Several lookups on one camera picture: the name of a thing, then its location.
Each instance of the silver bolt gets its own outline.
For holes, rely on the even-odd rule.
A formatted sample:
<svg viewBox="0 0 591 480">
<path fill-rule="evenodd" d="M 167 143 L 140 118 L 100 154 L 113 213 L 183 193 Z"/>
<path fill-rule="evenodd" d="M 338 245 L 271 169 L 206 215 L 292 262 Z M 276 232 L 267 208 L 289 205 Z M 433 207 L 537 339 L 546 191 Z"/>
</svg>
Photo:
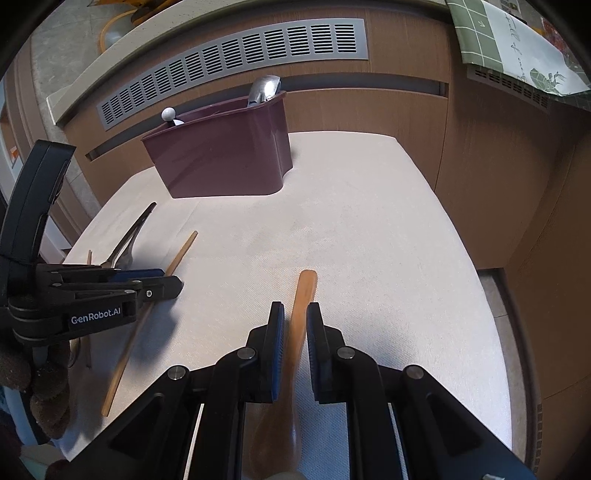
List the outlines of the silver bolt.
<svg viewBox="0 0 591 480">
<path fill-rule="evenodd" d="M 168 377 L 170 380 L 180 380 L 184 377 L 187 370 L 185 367 L 181 367 L 180 365 L 175 365 L 174 367 L 170 367 L 168 369 Z"/>
<path fill-rule="evenodd" d="M 238 358 L 242 360 L 250 360 L 256 354 L 254 348 L 250 348 L 249 346 L 243 346 L 238 350 Z"/>
<path fill-rule="evenodd" d="M 336 354 L 340 358 L 348 360 L 349 358 L 353 358 L 355 356 L 355 350 L 353 350 L 350 346 L 342 346 L 336 351 Z"/>
<path fill-rule="evenodd" d="M 423 371 L 423 369 L 421 367 L 416 366 L 416 365 L 411 365 L 410 367 L 407 368 L 407 375 L 410 378 L 413 378 L 415 380 L 422 379 L 424 374 L 425 374 L 425 372 Z"/>
</svg>

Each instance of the gloved hand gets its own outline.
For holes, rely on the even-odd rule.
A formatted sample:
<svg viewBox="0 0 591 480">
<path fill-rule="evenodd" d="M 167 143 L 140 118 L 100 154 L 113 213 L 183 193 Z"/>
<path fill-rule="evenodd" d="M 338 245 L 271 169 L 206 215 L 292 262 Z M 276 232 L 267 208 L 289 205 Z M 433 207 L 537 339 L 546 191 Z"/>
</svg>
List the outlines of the gloved hand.
<svg viewBox="0 0 591 480">
<path fill-rule="evenodd" d="M 61 438 L 70 422 L 69 356 L 67 341 L 51 345 L 47 362 L 31 368 L 22 346 L 12 335 L 0 336 L 0 385 L 19 391 L 31 387 L 31 413 L 52 439 Z"/>
</svg>

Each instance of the metal vent grille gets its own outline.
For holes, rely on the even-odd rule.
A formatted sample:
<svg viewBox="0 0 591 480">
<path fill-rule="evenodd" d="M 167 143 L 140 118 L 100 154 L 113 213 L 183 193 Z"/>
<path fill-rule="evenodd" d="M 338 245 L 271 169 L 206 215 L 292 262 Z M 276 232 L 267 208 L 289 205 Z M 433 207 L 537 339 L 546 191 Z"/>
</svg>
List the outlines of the metal vent grille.
<svg viewBox="0 0 591 480">
<path fill-rule="evenodd" d="M 468 78 L 477 82 L 486 83 L 494 88 L 514 95 L 522 100 L 540 108 L 544 112 L 548 111 L 548 95 L 537 88 L 528 85 L 520 80 L 509 77 L 504 73 L 489 70 L 479 65 L 468 65 Z"/>
<path fill-rule="evenodd" d="M 171 95 L 261 67 L 311 60 L 367 60 L 362 18 L 297 20 L 245 30 L 176 55 L 97 106 L 106 130 Z"/>
</svg>

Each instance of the purple plastic container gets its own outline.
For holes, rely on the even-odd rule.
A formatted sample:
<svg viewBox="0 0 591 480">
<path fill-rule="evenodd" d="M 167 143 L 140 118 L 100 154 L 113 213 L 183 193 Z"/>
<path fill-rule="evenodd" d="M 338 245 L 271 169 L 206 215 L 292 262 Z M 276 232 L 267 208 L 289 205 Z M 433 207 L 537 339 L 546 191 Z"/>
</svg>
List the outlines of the purple plastic container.
<svg viewBox="0 0 591 480">
<path fill-rule="evenodd" d="M 291 162 L 281 92 L 247 108 L 248 97 L 205 106 L 146 135 L 144 143 L 173 198 L 269 195 Z"/>
</svg>

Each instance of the tabletop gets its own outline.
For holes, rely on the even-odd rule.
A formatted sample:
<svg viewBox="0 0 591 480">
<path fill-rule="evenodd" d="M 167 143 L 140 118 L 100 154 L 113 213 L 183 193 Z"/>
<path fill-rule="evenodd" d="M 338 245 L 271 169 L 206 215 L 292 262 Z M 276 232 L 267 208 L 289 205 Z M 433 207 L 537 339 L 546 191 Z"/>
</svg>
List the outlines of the tabletop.
<svg viewBox="0 0 591 480">
<path fill-rule="evenodd" d="M 111 414 L 100 407 L 129 336 L 92 335 L 92 370 L 70 371 L 72 423 L 57 442 L 76 456 L 172 365 L 214 364 L 267 322 L 291 313 L 298 274 L 318 272 L 325 325 L 377 363 L 426 368 L 511 448 L 508 382 L 492 313 L 474 266 L 435 194 L 396 139 L 355 132 L 290 134 L 294 167 L 268 196 L 172 199 L 155 168 L 130 178 L 92 220 L 66 262 L 100 264 L 151 203 L 132 268 L 165 269 L 193 230 L 175 300 L 155 305 Z M 309 480 L 348 478 L 343 404 L 320 406 L 307 347 L 296 378 Z"/>
</svg>

